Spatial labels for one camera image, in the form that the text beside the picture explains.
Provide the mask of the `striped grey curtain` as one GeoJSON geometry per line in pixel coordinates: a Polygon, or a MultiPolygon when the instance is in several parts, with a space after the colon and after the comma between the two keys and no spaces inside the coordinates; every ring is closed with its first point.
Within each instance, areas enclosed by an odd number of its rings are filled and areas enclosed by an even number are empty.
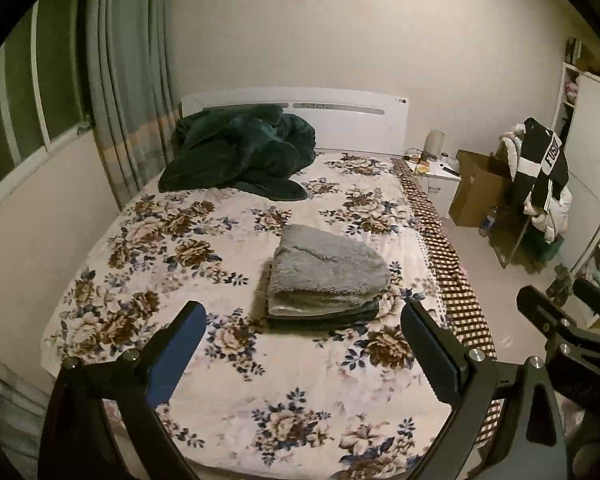
{"type": "Polygon", "coordinates": [[[124,207],[173,158],[180,118],[166,41],[168,0],[87,0],[87,77],[100,158],[124,207]]]}

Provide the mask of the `black white hanging jacket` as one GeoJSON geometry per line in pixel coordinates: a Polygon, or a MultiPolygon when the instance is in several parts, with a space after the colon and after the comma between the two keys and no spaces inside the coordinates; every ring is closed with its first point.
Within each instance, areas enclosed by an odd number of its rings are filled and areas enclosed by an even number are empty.
{"type": "Polygon", "coordinates": [[[553,130],[528,117],[513,131],[516,159],[510,200],[531,218],[546,244],[568,230],[572,194],[564,144],[553,130]]]}

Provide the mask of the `grey fluffy fleece pants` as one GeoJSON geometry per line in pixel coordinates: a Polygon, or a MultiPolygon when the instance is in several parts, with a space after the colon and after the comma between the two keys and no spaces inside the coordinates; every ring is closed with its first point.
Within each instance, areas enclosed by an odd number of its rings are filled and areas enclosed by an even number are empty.
{"type": "Polygon", "coordinates": [[[390,281],[370,246],[310,226],[285,226],[268,282],[268,310],[280,316],[340,313],[361,307],[390,281]]]}

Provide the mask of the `dark folded clothes stack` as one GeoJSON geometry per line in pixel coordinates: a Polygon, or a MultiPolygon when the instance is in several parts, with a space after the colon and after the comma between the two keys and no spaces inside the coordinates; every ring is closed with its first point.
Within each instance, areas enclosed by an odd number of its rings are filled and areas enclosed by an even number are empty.
{"type": "Polygon", "coordinates": [[[266,290],[271,277],[272,260],[263,263],[256,292],[253,294],[251,316],[262,318],[273,332],[328,332],[329,330],[344,330],[349,327],[363,326],[373,321],[379,312],[379,300],[366,302],[361,307],[345,310],[340,313],[310,315],[310,316],[280,316],[268,310],[266,290]]]}

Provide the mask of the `dark green crumpled blanket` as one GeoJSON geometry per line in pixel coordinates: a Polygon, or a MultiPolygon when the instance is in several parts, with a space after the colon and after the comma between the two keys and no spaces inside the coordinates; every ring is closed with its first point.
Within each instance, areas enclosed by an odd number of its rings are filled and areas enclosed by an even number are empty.
{"type": "Polygon", "coordinates": [[[278,104],[209,108],[186,116],[173,131],[174,159],[160,192],[237,188],[274,202],[305,200],[291,180],[314,163],[314,128],[278,104]]]}

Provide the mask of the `white cylindrical lamp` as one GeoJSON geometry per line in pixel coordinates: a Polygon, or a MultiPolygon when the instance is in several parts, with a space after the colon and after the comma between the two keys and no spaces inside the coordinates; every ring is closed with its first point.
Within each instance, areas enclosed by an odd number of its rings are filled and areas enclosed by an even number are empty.
{"type": "Polygon", "coordinates": [[[442,153],[445,133],[438,129],[431,129],[425,140],[424,149],[422,150],[428,156],[439,157],[442,153]]]}

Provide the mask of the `window with white frame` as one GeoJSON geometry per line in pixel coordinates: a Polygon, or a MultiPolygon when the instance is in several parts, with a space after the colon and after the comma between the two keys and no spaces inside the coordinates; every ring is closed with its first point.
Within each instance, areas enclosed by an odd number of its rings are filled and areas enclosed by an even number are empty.
{"type": "Polygon", "coordinates": [[[38,0],[0,47],[0,205],[91,130],[86,0],[38,0]]]}

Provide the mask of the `floral white bed blanket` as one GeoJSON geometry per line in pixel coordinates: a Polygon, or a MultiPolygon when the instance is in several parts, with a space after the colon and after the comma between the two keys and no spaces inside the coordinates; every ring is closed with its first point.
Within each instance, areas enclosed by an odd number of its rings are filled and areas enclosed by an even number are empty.
{"type": "Polygon", "coordinates": [[[478,300],[434,205],[400,159],[319,154],[298,177],[308,198],[274,203],[227,188],[154,184],[88,254],[41,340],[44,370],[138,348],[190,300],[204,338],[159,416],[196,466],[276,479],[404,474],[446,419],[400,331],[419,301],[465,346],[495,352],[478,300]],[[280,234],[304,224],[379,252],[390,281],[372,322],[276,330],[265,317],[280,234]]]}

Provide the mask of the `white wardrobe shelf unit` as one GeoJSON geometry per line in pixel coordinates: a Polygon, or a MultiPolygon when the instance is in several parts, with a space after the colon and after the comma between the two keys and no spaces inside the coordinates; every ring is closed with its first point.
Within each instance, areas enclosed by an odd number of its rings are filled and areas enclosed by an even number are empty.
{"type": "Polygon", "coordinates": [[[560,258],[600,289],[600,60],[567,40],[552,128],[564,141],[572,196],[560,258]]]}

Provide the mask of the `white nightstand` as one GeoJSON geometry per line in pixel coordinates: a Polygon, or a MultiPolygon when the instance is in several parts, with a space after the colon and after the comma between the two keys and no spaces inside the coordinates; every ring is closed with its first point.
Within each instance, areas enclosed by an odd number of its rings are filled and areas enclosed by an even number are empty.
{"type": "Polygon", "coordinates": [[[405,156],[420,187],[442,218],[450,218],[450,209],[462,178],[445,162],[421,160],[416,154],[405,156]]]}

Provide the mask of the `brown cardboard box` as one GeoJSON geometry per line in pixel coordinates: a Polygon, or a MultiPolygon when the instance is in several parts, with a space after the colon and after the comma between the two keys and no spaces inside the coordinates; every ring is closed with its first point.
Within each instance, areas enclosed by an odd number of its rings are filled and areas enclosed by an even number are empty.
{"type": "Polygon", "coordinates": [[[449,215],[457,226],[478,228],[486,215],[500,208],[512,184],[509,166],[504,160],[459,150],[460,184],[452,201],[449,215]]]}

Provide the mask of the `white bed headboard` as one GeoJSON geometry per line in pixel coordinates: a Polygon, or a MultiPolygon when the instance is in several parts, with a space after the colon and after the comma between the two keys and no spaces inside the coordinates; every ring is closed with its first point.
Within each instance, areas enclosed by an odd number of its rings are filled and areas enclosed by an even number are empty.
{"type": "Polygon", "coordinates": [[[329,151],[401,155],[411,145],[407,132],[410,101],[361,90],[256,87],[207,91],[183,96],[182,114],[207,108],[277,104],[306,120],[315,130],[316,147],[329,151]]]}

